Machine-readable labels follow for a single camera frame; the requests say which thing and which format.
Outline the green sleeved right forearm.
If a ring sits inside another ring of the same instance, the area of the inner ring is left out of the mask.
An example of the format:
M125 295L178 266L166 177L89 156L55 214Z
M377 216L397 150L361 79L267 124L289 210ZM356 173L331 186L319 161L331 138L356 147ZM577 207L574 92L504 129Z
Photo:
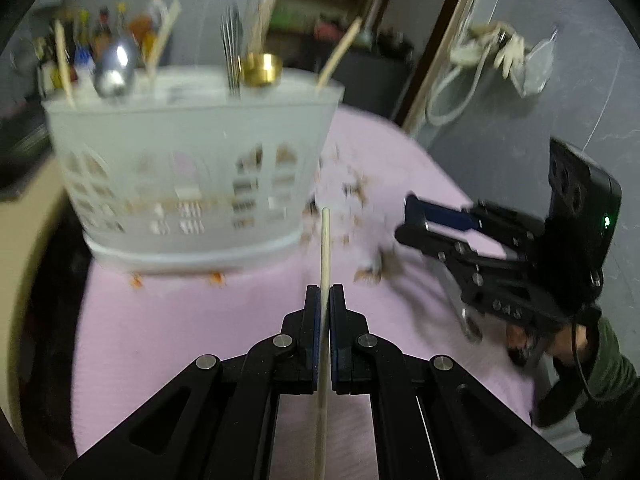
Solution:
M620 351L606 318L586 328L586 348L552 358L558 380L537 402L535 424L550 427L574 414L591 438L585 450L586 479L639 477L639 375ZM578 356L580 363L573 362Z

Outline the person's right hand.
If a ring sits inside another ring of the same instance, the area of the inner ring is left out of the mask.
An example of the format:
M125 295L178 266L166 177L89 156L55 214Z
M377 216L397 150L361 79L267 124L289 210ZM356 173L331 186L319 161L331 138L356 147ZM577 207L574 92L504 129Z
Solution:
M536 364L543 353L572 365L575 356L581 361L588 356L587 329L566 324L555 334L540 336L529 328L506 324L506 350L518 366Z

